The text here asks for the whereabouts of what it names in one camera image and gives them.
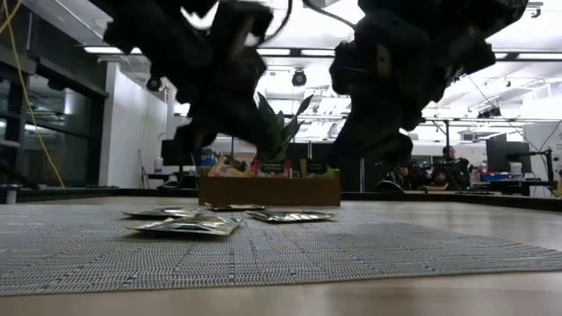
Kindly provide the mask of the long light bar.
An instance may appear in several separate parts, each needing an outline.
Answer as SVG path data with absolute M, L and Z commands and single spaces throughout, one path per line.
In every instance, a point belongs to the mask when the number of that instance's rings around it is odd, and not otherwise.
M 88 54 L 126 55 L 116 47 L 84 46 L 83 50 Z M 257 52 L 266 57 L 293 57 L 293 58 L 332 58 L 335 50 L 328 48 L 258 48 Z M 553 61 L 562 62 L 562 52 L 538 52 L 538 51 L 494 51 L 498 61 Z

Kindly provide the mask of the person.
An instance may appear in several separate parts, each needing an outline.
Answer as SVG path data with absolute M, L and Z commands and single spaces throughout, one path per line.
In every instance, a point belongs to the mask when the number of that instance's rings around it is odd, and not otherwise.
M 453 146 L 443 148 L 443 160 L 434 166 L 432 183 L 446 190 L 467 190 L 470 183 L 469 161 L 457 158 Z

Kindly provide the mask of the small grey post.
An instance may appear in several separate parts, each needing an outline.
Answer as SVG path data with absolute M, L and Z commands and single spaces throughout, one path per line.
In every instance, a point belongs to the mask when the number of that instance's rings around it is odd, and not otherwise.
M 21 189 L 19 184 L 3 183 L 0 184 L 0 205 L 14 205 L 17 203 L 18 191 Z

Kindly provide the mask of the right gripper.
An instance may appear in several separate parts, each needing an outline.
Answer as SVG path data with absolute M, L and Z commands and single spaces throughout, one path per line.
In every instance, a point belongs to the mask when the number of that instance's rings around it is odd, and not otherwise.
M 330 167 L 366 154 L 407 164 L 422 110 L 443 97 L 461 75 L 492 66 L 496 58 L 470 23 L 432 33 L 391 12 L 374 12 L 356 26 L 355 44 L 366 74 L 352 85 L 351 111 L 327 155 Z

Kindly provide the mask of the large silver snack packet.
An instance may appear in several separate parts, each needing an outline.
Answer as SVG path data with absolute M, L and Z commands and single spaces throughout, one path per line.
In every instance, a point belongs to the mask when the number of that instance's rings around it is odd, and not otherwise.
M 130 226 L 139 232 L 159 233 L 199 233 L 228 236 L 241 224 L 241 219 L 215 216 L 182 217 L 164 221 Z

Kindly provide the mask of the brown cardboard box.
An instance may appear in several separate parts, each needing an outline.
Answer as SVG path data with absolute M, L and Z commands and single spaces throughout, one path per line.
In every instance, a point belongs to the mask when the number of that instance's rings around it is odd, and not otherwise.
M 339 206 L 339 172 L 331 178 L 209 177 L 198 186 L 201 205 Z

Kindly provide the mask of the grey woven placemat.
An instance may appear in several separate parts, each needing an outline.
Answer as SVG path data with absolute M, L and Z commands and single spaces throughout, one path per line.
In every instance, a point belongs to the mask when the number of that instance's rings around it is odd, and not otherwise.
M 133 205 L 0 206 L 0 296 L 562 271 L 562 251 L 367 210 L 291 224 L 215 215 L 230 221 L 227 235 L 150 233 L 135 212 Z

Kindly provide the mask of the black partition panels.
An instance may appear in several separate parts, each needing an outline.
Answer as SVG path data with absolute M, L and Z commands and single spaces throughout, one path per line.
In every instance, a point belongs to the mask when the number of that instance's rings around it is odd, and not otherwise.
M 313 142 L 312 158 L 324 160 L 329 154 L 332 143 Z M 286 157 L 292 162 L 292 170 L 300 174 L 300 161 L 309 154 L 308 143 L 291 143 L 286 152 Z M 341 187 L 344 192 L 360 191 L 360 159 L 351 158 L 340 160 L 336 166 L 340 170 Z

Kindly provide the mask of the orange foil tea bag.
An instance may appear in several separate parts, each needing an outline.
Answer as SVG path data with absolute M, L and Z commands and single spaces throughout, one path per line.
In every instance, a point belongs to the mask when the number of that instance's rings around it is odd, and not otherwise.
M 221 155 L 207 175 L 209 177 L 249 177 L 249 167 L 246 162 L 235 160 L 228 155 Z

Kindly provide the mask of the black computer monitor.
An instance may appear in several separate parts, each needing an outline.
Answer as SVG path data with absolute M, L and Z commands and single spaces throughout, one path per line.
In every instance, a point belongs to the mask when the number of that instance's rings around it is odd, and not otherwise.
M 201 163 L 201 152 L 195 150 L 187 153 L 173 140 L 163 140 L 161 157 L 164 166 L 198 166 Z
M 520 141 L 486 141 L 486 166 L 491 172 L 510 172 L 511 162 L 522 164 L 522 173 L 531 173 L 530 145 Z

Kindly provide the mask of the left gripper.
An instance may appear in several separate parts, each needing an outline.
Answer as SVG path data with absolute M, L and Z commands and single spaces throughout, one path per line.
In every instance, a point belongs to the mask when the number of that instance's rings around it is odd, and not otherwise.
M 211 45 L 219 1 L 103 0 L 112 19 L 104 42 L 127 54 L 140 49 L 151 63 L 151 76 L 170 80 L 177 100 L 191 105 L 190 122 L 175 133 L 181 154 L 211 145 L 218 133 L 270 154 L 276 138 L 254 99 L 264 63 L 246 40 L 226 48 Z

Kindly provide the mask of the green snake plant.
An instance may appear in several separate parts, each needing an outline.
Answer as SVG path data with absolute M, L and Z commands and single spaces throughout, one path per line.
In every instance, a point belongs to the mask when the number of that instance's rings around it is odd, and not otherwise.
M 298 121 L 299 115 L 310 105 L 313 95 L 306 97 L 301 103 L 292 119 L 285 123 L 285 115 L 279 111 L 275 113 L 268 100 L 260 92 L 258 95 L 258 110 L 268 127 L 268 133 L 273 137 L 272 149 L 258 149 L 257 159 L 262 162 L 281 162 L 286 158 L 286 151 L 298 133 L 302 123 Z

